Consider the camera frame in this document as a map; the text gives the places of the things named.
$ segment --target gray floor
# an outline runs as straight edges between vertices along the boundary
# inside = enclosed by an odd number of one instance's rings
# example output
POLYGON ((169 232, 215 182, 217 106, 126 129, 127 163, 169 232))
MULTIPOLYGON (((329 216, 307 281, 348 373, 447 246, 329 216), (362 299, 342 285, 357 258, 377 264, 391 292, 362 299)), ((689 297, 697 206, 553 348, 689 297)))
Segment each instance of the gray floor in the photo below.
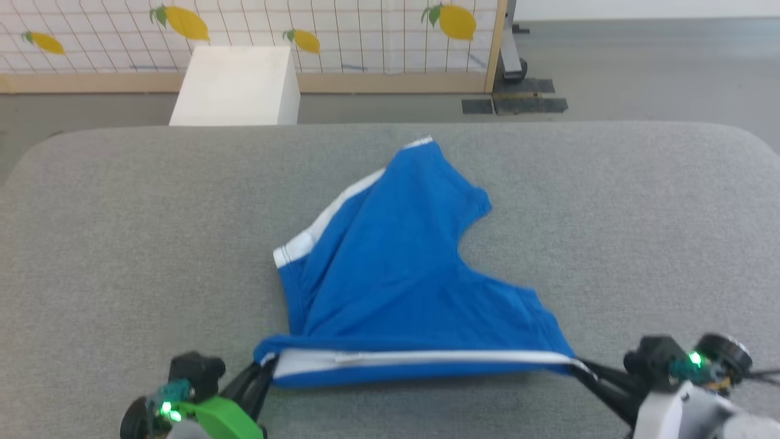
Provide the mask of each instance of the gray floor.
MULTIPOLYGON (((300 123, 693 120, 749 130, 780 152, 780 22, 546 23, 518 36, 563 114, 464 116, 461 95, 304 95, 300 123)), ((0 95, 0 184, 52 135, 165 125, 175 95, 0 95)))

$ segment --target wooden frame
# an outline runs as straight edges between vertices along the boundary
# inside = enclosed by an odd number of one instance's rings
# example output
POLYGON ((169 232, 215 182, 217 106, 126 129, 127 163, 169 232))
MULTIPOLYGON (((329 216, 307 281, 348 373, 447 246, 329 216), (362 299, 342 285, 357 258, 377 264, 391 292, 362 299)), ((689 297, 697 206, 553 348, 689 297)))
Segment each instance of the wooden frame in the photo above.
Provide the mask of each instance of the wooden frame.
MULTIPOLYGON (((506 14, 498 0, 486 73, 301 73, 301 93, 490 93, 506 14)), ((184 73, 73 73, 0 75, 0 93, 176 93, 184 73)))

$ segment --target green led light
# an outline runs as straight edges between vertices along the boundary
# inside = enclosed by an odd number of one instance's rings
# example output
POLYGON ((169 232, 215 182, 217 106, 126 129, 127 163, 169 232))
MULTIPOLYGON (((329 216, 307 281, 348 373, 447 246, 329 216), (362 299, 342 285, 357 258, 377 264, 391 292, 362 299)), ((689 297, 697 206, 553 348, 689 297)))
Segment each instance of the green led light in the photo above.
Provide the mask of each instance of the green led light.
POLYGON ((690 355, 688 355, 688 358, 690 359, 690 362, 701 367, 701 355, 699 355, 699 352, 691 352, 690 355))

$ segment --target metal stand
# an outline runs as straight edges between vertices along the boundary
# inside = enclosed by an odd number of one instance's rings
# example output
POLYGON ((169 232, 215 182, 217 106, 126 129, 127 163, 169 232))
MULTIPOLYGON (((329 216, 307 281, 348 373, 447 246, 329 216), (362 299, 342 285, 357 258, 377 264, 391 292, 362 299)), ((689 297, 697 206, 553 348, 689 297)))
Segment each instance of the metal stand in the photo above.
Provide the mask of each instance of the metal stand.
POLYGON ((517 54, 517 45, 515 45, 515 38, 512 35, 515 7, 517 7, 517 0, 507 2, 504 29, 501 36, 501 61, 504 65, 503 76, 506 80, 523 80, 528 70, 528 65, 517 54))

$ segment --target white stripe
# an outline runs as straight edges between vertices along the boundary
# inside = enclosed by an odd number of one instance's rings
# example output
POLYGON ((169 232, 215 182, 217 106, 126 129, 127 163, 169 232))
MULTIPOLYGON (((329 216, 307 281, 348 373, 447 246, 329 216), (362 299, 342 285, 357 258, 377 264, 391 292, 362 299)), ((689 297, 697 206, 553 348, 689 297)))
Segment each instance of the white stripe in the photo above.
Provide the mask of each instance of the white stripe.
MULTIPOLYGON (((413 148, 415 146, 421 146, 431 143, 434 139, 431 136, 426 136, 418 141, 414 141, 404 146, 406 148, 413 148)), ((360 181, 352 184, 346 188, 328 207, 323 210, 317 219, 304 231, 297 234, 293 239, 289 240, 287 244, 274 250, 274 262, 276 268, 282 268, 283 266, 301 259, 305 255, 311 253, 311 249, 320 240, 325 227, 331 222, 333 216, 341 209, 344 203, 351 197, 358 195, 360 192, 365 191, 372 184, 385 173, 385 168, 382 168, 371 175, 362 178, 360 181)))
POLYGON ((578 359, 573 359, 557 352, 547 351, 342 352, 288 348, 279 355, 274 378, 352 367, 402 366, 437 362, 509 362, 538 365, 572 365, 590 372, 578 359))

